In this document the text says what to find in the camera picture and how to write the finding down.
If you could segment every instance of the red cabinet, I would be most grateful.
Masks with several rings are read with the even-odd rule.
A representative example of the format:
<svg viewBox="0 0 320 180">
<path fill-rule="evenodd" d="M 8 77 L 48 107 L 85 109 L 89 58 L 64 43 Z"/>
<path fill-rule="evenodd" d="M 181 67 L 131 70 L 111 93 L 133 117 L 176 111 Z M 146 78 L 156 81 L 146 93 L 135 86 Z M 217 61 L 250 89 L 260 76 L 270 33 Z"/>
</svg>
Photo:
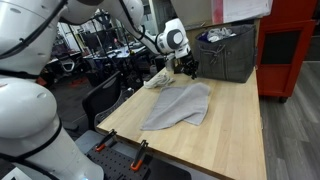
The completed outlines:
<svg viewBox="0 0 320 180">
<path fill-rule="evenodd" d="M 259 95 L 292 95 L 315 26 L 316 1 L 274 0 L 270 16 L 262 18 L 258 39 Z"/>
</svg>

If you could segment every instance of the gray basket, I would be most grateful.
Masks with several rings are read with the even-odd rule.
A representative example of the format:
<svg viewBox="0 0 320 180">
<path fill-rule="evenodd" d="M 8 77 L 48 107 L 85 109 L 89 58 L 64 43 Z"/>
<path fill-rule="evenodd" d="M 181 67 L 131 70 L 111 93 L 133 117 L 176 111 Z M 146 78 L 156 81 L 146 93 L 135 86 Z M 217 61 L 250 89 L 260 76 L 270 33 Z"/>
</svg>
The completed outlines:
<svg viewBox="0 0 320 180">
<path fill-rule="evenodd" d="M 256 63 L 255 26 L 228 27 L 236 36 L 214 43 L 196 37 L 193 57 L 198 77 L 245 83 Z"/>
</svg>

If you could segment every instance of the white cloth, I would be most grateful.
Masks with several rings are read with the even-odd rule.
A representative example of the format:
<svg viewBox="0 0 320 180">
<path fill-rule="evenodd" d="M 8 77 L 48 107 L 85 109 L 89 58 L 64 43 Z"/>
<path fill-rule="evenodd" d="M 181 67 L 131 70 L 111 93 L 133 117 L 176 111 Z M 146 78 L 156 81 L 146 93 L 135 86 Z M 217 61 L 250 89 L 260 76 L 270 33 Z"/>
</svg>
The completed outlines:
<svg viewBox="0 0 320 180">
<path fill-rule="evenodd" d="M 208 32 L 207 39 L 210 42 L 216 42 L 221 39 L 228 38 L 228 37 L 235 36 L 235 35 L 236 34 L 232 33 L 231 29 L 227 29 L 225 27 L 221 28 L 221 29 L 216 28 L 216 29 L 211 29 Z"/>
<path fill-rule="evenodd" d="M 145 87 L 147 89 L 151 89 L 151 88 L 155 88 L 157 86 L 167 86 L 172 82 L 174 82 L 174 79 L 171 78 L 170 76 L 168 76 L 166 74 L 164 74 L 164 75 L 159 74 L 156 77 L 152 78 L 148 82 L 144 81 L 143 87 Z"/>
<path fill-rule="evenodd" d="M 209 91 L 210 87 L 203 83 L 162 88 L 141 130 L 164 129 L 182 120 L 200 125 L 207 113 Z"/>
</svg>

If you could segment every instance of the gray towel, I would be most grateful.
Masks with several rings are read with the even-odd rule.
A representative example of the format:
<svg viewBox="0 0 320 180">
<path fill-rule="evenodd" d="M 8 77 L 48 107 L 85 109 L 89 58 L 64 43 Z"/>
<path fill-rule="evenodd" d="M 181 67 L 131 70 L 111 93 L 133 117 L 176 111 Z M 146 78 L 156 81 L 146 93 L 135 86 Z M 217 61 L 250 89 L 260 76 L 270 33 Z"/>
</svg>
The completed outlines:
<svg viewBox="0 0 320 180">
<path fill-rule="evenodd" d="M 203 83 L 162 88 L 141 130 L 168 128 L 182 120 L 200 125 L 207 113 L 209 91 L 210 87 Z"/>
</svg>

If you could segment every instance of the clamp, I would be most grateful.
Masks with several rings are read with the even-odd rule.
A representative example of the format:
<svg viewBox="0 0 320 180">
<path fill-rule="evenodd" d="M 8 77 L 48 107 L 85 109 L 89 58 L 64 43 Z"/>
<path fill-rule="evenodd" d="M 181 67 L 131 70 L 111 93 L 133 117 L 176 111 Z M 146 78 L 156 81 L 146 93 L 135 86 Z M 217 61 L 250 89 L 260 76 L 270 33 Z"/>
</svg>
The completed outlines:
<svg viewBox="0 0 320 180">
<path fill-rule="evenodd" d="M 143 159 L 145 157 L 145 150 L 148 147 L 148 144 L 146 140 L 142 140 L 142 142 L 140 143 L 140 148 L 136 154 L 136 157 L 134 158 L 130 168 L 133 171 L 138 171 L 142 165 Z"/>
<path fill-rule="evenodd" d="M 116 134 L 117 134 L 117 132 L 114 129 L 112 129 L 109 132 L 109 134 L 106 137 L 104 137 L 100 141 L 100 143 L 98 143 L 98 145 L 96 146 L 96 151 L 97 152 L 102 151 L 106 147 L 105 143 L 111 138 L 112 138 L 112 142 L 109 144 L 109 147 L 112 147 L 113 145 L 115 145 L 117 143 Z"/>
</svg>

